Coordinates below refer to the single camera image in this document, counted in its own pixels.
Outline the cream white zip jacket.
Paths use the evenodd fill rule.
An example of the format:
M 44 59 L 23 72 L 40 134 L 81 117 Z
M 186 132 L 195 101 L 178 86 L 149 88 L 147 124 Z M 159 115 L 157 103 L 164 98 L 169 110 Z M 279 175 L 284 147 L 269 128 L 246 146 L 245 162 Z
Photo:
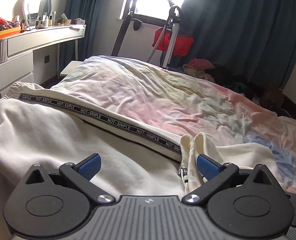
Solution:
M 0 99 L 0 202 L 34 164 L 58 168 L 93 153 L 102 168 L 92 182 L 113 196 L 183 196 L 202 183 L 203 153 L 251 169 L 265 164 L 281 179 L 271 150 L 257 143 L 216 146 L 209 136 L 178 136 L 74 96 L 16 82 Z

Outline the pile of clothes beside bed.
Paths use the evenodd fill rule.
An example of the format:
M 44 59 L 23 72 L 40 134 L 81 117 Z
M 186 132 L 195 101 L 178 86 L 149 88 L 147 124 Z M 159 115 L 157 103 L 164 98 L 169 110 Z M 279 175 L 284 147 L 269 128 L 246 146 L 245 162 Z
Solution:
M 241 94 L 253 103 L 296 120 L 296 104 L 284 95 L 282 89 L 271 84 L 259 86 L 246 79 L 244 75 L 233 75 L 228 68 L 212 64 L 205 59 L 192 59 L 183 65 L 185 74 L 213 82 Z

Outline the pastel tie-dye bed duvet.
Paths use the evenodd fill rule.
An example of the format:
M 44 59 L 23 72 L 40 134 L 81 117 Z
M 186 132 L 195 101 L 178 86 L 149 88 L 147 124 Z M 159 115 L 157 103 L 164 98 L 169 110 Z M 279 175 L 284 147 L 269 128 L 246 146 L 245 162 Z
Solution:
M 265 146 L 280 185 L 296 193 L 296 120 L 222 86 L 135 59 L 93 56 L 49 89 L 178 136 L 204 133 L 216 146 Z M 10 237 L 6 201 L 0 202 L 0 239 Z

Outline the white stool with black legs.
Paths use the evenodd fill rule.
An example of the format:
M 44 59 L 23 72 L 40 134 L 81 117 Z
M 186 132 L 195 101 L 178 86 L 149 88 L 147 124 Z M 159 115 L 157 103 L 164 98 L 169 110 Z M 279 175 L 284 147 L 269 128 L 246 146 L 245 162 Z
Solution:
M 82 63 L 83 63 L 82 61 L 70 61 L 68 65 L 60 72 L 60 77 L 66 77 L 68 74 L 73 72 Z

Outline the white dressing table with drawers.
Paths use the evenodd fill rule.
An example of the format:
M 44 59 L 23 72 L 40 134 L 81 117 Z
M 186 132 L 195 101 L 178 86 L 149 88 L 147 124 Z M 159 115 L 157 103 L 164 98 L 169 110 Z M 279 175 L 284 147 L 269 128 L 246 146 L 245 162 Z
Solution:
M 73 24 L 25 31 L 0 40 L 0 98 L 16 81 L 34 81 L 35 50 L 77 40 L 85 36 L 86 25 Z

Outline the red bag on stand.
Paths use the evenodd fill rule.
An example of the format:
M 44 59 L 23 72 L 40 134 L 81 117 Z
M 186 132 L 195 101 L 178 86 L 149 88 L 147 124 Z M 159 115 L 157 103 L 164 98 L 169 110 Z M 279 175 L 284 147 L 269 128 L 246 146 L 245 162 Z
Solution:
M 157 46 L 157 50 L 167 51 L 172 32 L 167 30 L 164 36 L 161 38 L 160 43 Z M 174 43 L 172 54 L 174 56 L 186 56 L 194 43 L 194 39 L 190 35 L 177 35 Z

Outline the teal curtain right of window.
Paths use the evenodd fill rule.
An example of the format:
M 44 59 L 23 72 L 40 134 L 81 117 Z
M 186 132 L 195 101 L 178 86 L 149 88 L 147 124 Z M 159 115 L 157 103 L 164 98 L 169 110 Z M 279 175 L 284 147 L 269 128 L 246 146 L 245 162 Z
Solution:
M 206 59 L 257 85 L 284 88 L 296 63 L 296 0 L 184 0 L 194 39 L 180 64 Z

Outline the teal curtain of window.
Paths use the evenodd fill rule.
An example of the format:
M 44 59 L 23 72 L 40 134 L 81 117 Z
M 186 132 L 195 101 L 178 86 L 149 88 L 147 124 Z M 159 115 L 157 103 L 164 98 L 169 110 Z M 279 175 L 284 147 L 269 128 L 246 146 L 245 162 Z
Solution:
M 194 39 L 180 64 L 206 59 L 257 85 L 284 88 L 296 63 L 296 0 L 184 0 Z
M 75 59 L 76 52 L 78 52 L 79 61 L 92 56 L 101 2 L 102 0 L 67 0 L 64 13 L 71 20 L 77 18 L 85 20 L 86 29 L 85 36 L 78 42 L 77 49 L 74 41 L 61 43 L 59 71 L 62 71 L 70 61 Z

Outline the cosmetic bottles on dresser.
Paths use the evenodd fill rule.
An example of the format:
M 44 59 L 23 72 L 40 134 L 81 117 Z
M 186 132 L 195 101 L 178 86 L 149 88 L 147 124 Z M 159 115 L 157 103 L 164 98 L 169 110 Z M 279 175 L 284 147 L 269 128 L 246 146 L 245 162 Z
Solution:
M 49 15 L 44 12 L 42 16 L 37 14 L 27 14 L 25 20 L 26 25 L 22 30 L 32 30 L 32 29 L 45 29 L 54 26 L 64 26 L 64 25 L 85 25 L 86 21 L 81 18 L 68 19 L 65 14 L 61 15 L 62 18 L 56 19 L 56 12 L 53 11 Z

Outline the orange tray with clutter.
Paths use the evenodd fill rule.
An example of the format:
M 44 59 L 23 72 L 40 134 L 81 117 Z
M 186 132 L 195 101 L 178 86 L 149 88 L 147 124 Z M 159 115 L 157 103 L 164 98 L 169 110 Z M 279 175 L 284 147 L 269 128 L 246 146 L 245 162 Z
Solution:
M 7 21 L 0 17 L 0 39 L 19 34 L 21 30 L 19 22 Z

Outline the teal curtain left of window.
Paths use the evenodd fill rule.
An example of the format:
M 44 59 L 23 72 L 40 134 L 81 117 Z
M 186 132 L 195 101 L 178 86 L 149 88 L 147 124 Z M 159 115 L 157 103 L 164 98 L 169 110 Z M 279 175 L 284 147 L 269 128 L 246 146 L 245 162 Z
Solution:
M 76 52 L 78 52 L 79 61 L 92 56 L 101 2 L 102 0 L 67 0 L 64 13 L 71 20 L 77 18 L 85 20 L 86 29 L 85 36 L 78 42 L 77 49 L 74 41 L 61 43 L 59 71 L 62 71 L 70 61 L 75 59 Z

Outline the oval vanity mirror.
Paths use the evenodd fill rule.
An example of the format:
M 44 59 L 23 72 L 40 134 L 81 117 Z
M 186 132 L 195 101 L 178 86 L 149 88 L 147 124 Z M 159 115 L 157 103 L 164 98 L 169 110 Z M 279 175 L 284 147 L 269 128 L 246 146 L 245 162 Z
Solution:
M 22 9 L 25 25 L 32 27 L 37 20 L 43 21 L 50 16 L 52 0 L 24 0 Z

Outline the wall power socket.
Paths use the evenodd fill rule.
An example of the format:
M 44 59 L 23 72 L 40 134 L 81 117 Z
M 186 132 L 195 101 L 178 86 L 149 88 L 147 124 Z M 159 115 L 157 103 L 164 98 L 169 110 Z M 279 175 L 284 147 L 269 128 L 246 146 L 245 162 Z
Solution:
M 49 63 L 50 62 L 50 55 L 46 55 L 45 57 L 44 57 L 44 64 L 47 64 L 47 63 Z

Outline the black leaning frame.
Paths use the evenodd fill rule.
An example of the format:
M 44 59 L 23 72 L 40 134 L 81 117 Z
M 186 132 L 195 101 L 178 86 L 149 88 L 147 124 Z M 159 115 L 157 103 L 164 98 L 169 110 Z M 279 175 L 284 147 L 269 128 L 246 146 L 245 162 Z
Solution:
M 141 25 L 143 23 L 150 24 L 150 25 L 155 25 L 155 26 L 163 26 L 166 23 L 166 20 L 158 19 L 155 17 L 151 16 L 145 16 L 145 15 L 140 15 L 136 14 L 136 6 L 137 6 L 137 1 L 138 0 L 130 0 L 131 5 L 129 5 L 128 10 L 127 10 L 127 15 L 123 20 L 123 23 L 120 27 L 119 33 L 117 35 L 117 39 L 115 41 L 113 50 L 111 55 L 112 56 L 118 56 L 121 46 L 123 44 L 124 38 L 126 36 L 128 27 L 130 26 L 131 22 L 134 22 L 134 31 L 138 31 L 141 28 Z

